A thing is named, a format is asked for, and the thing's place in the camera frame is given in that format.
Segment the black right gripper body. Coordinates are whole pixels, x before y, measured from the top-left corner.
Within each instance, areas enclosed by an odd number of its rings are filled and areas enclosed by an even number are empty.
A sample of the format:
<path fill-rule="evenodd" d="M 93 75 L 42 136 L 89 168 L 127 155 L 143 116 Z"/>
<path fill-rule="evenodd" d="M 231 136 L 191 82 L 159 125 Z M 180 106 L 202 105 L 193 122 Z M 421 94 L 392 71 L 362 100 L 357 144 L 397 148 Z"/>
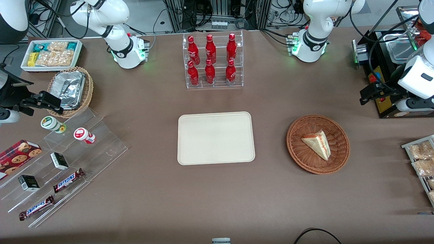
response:
<path fill-rule="evenodd" d="M 16 89 L 14 93 L 16 104 L 13 105 L 13 110 L 21 112 L 27 116 L 33 116 L 34 110 L 30 108 L 29 103 L 33 101 L 34 93 L 28 89 Z"/>

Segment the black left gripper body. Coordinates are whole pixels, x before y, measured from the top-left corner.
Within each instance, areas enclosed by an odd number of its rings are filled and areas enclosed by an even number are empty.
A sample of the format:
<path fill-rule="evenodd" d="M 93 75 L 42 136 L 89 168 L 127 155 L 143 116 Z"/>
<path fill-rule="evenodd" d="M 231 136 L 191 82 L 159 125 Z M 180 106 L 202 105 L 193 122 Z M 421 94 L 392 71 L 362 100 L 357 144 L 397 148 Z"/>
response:
<path fill-rule="evenodd" d="M 400 95 L 400 90 L 398 88 L 393 88 L 386 83 L 373 83 L 375 93 L 373 95 L 374 99 L 385 98 L 386 96 Z"/>

